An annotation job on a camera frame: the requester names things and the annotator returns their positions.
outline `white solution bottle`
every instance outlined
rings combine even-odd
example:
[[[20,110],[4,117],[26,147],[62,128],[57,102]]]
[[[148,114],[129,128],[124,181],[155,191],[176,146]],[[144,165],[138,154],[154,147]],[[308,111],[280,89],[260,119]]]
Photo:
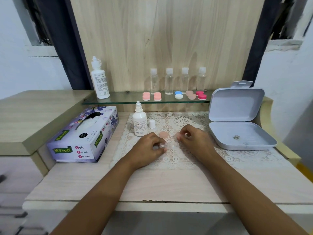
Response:
[[[167,95],[173,94],[173,78],[173,68],[167,68],[165,76],[165,94]]]
[[[91,65],[94,70],[91,72],[91,77],[94,83],[94,89],[96,91],[97,98],[104,99],[108,98],[110,94],[104,70],[100,68],[101,64],[102,63],[99,59],[95,56],[92,57]]]
[[[156,68],[150,69],[150,75],[151,75],[151,94],[154,94],[155,92],[159,91],[159,77],[156,74]]]
[[[204,91],[206,70],[206,67],[199,68],[199,74],[197,75],[197,90]]]
[[[180,82],[180,91],[182,94],[186,94],[186,91],[188,91],[189,87],[189,68],[182,68],[182,77]]]
[[[135,113],[133,114],[135,135],[142,137],[148,133],[147,114],[143,112],[141,103],[137,101]]]

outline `desk surface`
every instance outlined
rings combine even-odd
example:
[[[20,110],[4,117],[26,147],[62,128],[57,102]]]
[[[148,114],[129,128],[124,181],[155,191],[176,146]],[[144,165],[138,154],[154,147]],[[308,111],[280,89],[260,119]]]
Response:
[[[79,201],[109,171],[128,115],[119,113],[119,125],[98,163],[57,163],[26,202]],[[313,184],[294,167],[237,171],[276,204],[313,205]],[[200,168],[136,171],[120,201],[227,202],[210,173]]]
[[[28,90],[0,100],[0,155],[31,155],[85,106],[93,90]]]

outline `hand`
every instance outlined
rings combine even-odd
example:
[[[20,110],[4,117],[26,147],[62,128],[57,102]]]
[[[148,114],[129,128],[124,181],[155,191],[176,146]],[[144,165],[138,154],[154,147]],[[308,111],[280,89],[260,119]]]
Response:
[[[124,158],[128,159],[134,170],[147,166],[166,152],[166,148],[152,149],[154,145],[160,145],[161,143],[166,143],[166,141],[155,133],[146,134],[139,139]]]
[[[208,154],[216,153],[213,140],[207,132],[187,124],[179,133],[177,139],[182,142],[200,162],[204,163],[204,160],[208,158]]]

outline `lace doily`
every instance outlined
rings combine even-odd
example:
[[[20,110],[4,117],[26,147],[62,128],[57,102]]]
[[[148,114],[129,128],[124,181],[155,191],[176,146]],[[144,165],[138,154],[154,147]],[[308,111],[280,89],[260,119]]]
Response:
[[[166,131],[169,136],[165,139],[167,143],[174,141],[174,135],[179,132],[183,126],[190,124],[202,130],[208,130],[209,119],[206,111],[193,112],[148,112],[147,120],[154,119],[156,127],[148,128],[148,132],[154,132],[157,135],[161,131]],[[110,164],[112,168],[124,155],[126,155],[135,143],[140,139],[134,134],[134,124],[132,114],[126,123],[123,135],[117,146],[117,150]],[[182,143],[178,150],[168,150],[150,165],[141,168],[141,170],[166,170],[166,169],[195,169],[201,164]],[[274,148],[260,151],[235,151],[225,150],[215,145],[215,149],[226,162],[234,168],[272,168],[292,166],[282,155]]]

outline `forearm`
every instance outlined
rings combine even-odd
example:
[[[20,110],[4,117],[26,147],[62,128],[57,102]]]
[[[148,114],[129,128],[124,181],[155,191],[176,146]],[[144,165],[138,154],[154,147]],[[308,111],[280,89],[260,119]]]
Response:
[[[126,157],[122,158],[51,234],[101,234],[133,172],[134,168],[130,166]]]
[[[307,234],[213,150],[203,164],[221,187],[249,234]]]

